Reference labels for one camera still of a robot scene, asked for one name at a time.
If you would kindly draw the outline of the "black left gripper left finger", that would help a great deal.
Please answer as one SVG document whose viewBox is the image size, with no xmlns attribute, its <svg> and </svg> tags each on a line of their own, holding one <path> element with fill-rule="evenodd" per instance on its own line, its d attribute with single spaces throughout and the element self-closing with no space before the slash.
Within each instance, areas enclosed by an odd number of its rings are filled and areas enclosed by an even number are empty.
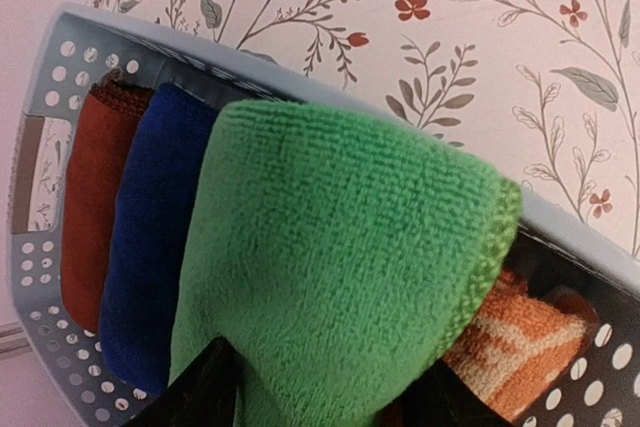
<svg viewBox="0 0 640 427">
<path fill-rule="evenodd" d="M 213 339 L 168 389 L 126 427 L 232 427 L 241 368 L 233 347 Z"/>
</svg>

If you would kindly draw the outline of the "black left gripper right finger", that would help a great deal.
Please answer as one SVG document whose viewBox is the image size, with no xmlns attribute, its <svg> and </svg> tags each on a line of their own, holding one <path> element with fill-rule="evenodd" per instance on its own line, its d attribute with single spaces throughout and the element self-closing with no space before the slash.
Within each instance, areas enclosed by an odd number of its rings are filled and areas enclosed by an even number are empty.
<svg viewBox="0 0 640 427">
<path fill-rule="evenodd" d="M 511 427 L 485 405 L 441 359 L 400 397 L 408 427 Z"/>
</svg>

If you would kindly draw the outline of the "orange rabbit print towel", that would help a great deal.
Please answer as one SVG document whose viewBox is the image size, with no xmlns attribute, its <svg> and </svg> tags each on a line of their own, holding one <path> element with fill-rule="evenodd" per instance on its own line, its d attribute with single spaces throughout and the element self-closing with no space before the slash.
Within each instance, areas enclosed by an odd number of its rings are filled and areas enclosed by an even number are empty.
<svg viewBox="0 0 640 427">
<path fill-rule="evenodd" d="M 537 299 L 522 276 L 504 270 L 465 330 L 436 361 L 443 360 L 512 424 L 587 349 L 598 323 L 596 311 L 576 291 L 560 286 Z M 404 426 L 400 397 L 378 414 L 377 425 Z"/>
</svg>

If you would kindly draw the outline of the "green microfibre towel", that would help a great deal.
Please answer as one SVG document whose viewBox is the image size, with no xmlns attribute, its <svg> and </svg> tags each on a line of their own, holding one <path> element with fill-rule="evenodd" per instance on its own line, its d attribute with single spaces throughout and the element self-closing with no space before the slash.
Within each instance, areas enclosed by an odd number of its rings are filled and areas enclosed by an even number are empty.
<svg viewBox="0 0 640 427">
<path fill-rule="evenodd" d="M 221 337 L 242 425 L 371 426 L 469 324 L 521 214 L 515 182 L 411 128 L 232 103 L 202 163 L 170 378 Z"/>
</svg>

